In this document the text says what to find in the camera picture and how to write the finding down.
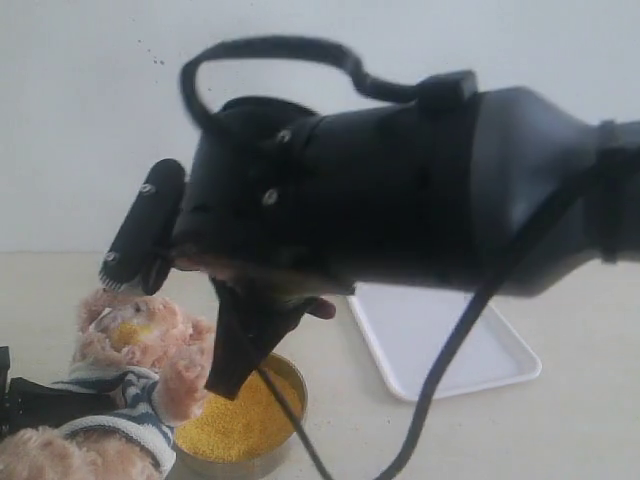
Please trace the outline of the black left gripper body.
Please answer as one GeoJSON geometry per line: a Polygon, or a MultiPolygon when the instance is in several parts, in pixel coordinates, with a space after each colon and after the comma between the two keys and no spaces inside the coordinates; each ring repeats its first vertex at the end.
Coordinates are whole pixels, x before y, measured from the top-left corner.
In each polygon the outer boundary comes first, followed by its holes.
{"type": "Polygon", "coordinates": [[[9,402],[9,370],[11,368],[10,349],[0,347],[0,436],[1,439],[9,435],[11,407],[9,402]]]}

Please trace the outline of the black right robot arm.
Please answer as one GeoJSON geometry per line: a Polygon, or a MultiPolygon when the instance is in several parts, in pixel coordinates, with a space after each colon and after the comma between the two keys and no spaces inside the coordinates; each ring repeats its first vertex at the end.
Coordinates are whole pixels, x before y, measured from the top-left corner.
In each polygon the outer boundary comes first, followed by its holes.
{"type": "Polygon", "coordinates": [[[172,253],[219,296],[207,386],[232,398],[319,296],[530,297],[591,260],[637,260],[639,125],[480,92],[468,72],[327,116],[237,98],[202,128],[172,253]]]}

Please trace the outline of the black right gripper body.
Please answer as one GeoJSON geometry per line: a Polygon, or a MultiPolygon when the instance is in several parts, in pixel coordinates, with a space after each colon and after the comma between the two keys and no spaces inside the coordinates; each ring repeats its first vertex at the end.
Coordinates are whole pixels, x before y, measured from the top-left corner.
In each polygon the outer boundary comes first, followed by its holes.
{"type": "Polygon", "coordinates": [[[303,311],[313,297],[349,296],[355,282],[325,273],[258,266],[211,259],[201,267],[212,280],[229,287],[242,300],[278,314],[303,311]]]}

